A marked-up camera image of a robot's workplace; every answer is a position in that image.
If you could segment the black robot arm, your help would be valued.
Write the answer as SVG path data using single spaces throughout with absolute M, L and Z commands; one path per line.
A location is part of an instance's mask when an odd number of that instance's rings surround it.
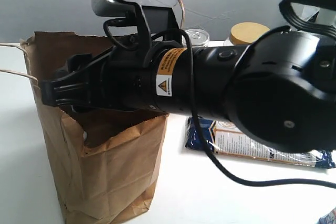
M 147 109 L 229 120 L 253 140 L 301 153 L 335 149 L 335 28 L 298 17 L 293 4 L 335 10 L 335 0 L 282 0 L 287 25 L 251 45 L 182 45 L 177 28 L 151 35 L 144 16 L 110 19 L 138 25 L 138 41 L 75 55 L 39 83 L 48 106 Z

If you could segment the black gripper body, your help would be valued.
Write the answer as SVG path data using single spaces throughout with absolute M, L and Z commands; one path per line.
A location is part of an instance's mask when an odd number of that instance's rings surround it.
M 160 43 L 142 55 L 113 46 L 86 65 L 89 108 L 159 111 L 156 98 L 156 70 Z

